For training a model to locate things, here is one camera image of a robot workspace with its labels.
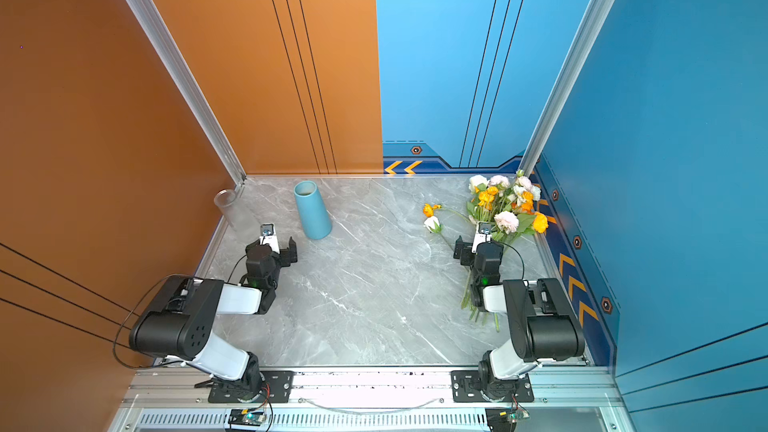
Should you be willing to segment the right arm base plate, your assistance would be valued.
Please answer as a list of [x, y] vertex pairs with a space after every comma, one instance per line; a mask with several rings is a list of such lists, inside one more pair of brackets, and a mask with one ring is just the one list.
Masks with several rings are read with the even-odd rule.
[[453, 401], [456, 403], [535, 401], [528, 376], [500, 380], [493, 376], [483, 379], [477, 370], [460, 369], [450, 372]]

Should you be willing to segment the pink carnation flower stem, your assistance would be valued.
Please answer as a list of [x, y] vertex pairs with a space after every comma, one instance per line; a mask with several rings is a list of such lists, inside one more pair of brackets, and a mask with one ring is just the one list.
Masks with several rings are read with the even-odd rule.
[[[499, 189], [499, 194], [498, 194], [498, 198], [496, 199], [494, 211], [497, 213], [497, 216], [495, 217], [495, 219], [497, 221], [499, 228], [502, 230], [502, 234], [503, 234], [503, 241], [501, 242], [501, 244], [504, 247], [503, 254], [507, 249], [510, 249], [517, 255], [517, 258], [520, 260], [521, 277], [524, 278], [525, 277], [524, 259], [522, 258], [522, 254], [512, 245], [512, 243], [514, 242], [512, 234], [516, 231], [518, 226], [518, 219], [517, 219], [518, 214], [516, 213], [517, 208], [515, 207], [515, 204], [512, 201], [512, 184], [508, 177], [502, 176], [502, 175], [496, 175], [488, 179], [489, 179], [490, 186], [496, 186]], [[474, 311], [471, 305], [467, 302], [467, 298], [468, 298], [467, 292], [468, 290], [466, 287], [464, 301], [462, 302], [462, 304], [468, 305], [470, 307], [470, 319], [474, 320], [475, 322], [477, 322], [479, 319], [482, 319], [482, 322], [485, 322], [489, 314], [485, 311]]]

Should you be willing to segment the white pink small flowers stem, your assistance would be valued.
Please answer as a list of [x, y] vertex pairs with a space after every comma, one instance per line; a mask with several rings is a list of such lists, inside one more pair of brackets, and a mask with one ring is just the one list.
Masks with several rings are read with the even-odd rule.
[[540, 197], [541, 189], [533, 184], [523, 170], [518, 170], [512, 184], [512, 201], [515, 207], [531, 210]]

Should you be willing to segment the aluminium corner post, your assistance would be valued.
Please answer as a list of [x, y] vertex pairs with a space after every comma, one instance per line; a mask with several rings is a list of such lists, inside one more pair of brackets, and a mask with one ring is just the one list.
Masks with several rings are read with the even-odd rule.
[[542, 113], [525, 149], [520, 168], [530, 175], [599, 36], [615, 0], [590, 0]]
[[247, 174], [153, 0], [125, 0], [157, 56], [239, 189]]

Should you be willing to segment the left green circuit board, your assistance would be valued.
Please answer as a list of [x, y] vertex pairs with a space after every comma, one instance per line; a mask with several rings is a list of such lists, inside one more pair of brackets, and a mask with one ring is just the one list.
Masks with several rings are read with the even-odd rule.
[[261, 409], [233, 408], [229, 411], [227, 431], [267, 431], [269, 416]]

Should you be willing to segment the teal ceramic vase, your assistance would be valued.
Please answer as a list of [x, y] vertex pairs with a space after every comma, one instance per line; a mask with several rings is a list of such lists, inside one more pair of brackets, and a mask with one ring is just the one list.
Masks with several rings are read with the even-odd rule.
[[318, 185], [305, 180], [294, 187], [294, 197], [305, 235], [311, 240], [321, 240], [332, 231], [332, 222]]

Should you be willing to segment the white cream rose stem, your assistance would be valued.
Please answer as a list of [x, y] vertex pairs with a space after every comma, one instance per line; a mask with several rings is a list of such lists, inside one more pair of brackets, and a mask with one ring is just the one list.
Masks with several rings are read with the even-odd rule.
[[489, 186], [489, 179], [483, 175], [474, 175], [469, 179], [469, 190], [472, 193], [485, 191]]

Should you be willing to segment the right aluminium corner post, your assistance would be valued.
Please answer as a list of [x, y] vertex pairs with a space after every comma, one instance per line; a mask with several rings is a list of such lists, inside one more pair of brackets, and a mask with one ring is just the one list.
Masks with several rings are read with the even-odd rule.
[[530, 175], [599, 36], [615, 0], [590, 0], [542, 113], [525, 149], [520, 168]]

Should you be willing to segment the clear ribbed glass vase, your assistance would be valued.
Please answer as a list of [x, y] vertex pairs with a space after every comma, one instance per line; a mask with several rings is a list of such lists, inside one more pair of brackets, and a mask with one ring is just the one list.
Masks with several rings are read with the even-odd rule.
[[214, 203], [233, 231], [243, 241], [258, 236], [259, 225], [235, 190], [225, 189], [218, 192], [214, 197]]

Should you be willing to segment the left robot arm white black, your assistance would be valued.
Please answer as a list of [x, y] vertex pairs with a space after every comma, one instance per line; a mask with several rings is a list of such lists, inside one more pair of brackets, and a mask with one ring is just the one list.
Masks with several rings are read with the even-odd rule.
[[281, 248], [274, 236], [263, 236], [246, 247], [246, 272], [235, 284], [169, 276], [132, 326], [129, 347], [207, 374], [209, 379], [196, 386], [210, 390], [211, 403], [265, 402], [269, 384], [257, 355], [217, 335], [214, 321], [223, 315], [266, 314], [276, 299], [281, 270], [297, 261], [294, 239]]

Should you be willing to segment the orange rose flower stem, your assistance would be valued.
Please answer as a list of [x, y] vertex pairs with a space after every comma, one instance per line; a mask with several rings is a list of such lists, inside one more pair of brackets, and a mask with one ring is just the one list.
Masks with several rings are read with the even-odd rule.
[[517, 219], [518, 226], [516, 231], [512, 234], [513, 240], [522, 236], [543, 234], [549, 226], [547, 216], [540, 212], [522, 212], [517, 215]]

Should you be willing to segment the left aluminium corner post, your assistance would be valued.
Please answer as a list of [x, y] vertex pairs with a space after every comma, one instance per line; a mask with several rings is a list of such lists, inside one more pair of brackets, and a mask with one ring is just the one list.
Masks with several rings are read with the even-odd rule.
[[157, 56], [239, 189], [247, 174], [153, 0], [125, 0]]

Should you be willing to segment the aluminium front rail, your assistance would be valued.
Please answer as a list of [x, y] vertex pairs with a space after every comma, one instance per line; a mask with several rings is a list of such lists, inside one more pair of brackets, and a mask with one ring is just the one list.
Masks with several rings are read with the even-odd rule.
[[631, 431], [604, 367], [550, 366], [528, 375], [532, 403], [453, 401], [450, 372], [461, 366], [269, 367], [295, 373], [289, 401], [214, 404], [200, 374], [182, 368], [139, 372], [112, 431], [227, 431], [233, 408], [261, 409], [267, 431], [490, 431], [486, 408], [525, 409], [516, 431]]

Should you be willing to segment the white rosebud flower stem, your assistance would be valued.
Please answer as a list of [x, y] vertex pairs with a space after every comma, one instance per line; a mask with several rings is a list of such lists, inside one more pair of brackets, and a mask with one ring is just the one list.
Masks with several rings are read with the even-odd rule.
[[431, 234], [439, 237], [447, 245], [451, 252], [454, 252], [455, 245], [446, 238], [445, 234], [443, 233], [443, 225], [437, 217], [427, 217], [424, 220], [423, 225]]

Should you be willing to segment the right circuit board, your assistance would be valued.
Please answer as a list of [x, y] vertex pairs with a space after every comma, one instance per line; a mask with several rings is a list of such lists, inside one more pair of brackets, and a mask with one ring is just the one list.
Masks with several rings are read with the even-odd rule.
[[525, 409], [486, 408], [486, 423], [491, 432], [515, 432], [530, 415]]

